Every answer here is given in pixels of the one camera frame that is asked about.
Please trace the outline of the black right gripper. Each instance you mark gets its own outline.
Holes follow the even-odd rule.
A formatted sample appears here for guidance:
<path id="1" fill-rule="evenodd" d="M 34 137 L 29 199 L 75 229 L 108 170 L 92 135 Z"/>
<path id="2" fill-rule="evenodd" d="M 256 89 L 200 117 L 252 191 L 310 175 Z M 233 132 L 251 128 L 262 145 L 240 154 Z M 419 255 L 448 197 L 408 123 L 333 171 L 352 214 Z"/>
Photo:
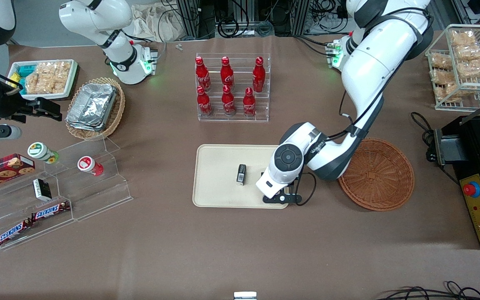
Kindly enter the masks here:
<path id="1" fill-rule="evenodd" d="M 61 122 L 60 105 L 45 99 L 35 99 L 35 109 L 28 100 L 23 99 L 17 89 L 0 89 L 0 119 L 25 123 L 26 117 L 45 117 Z"/>

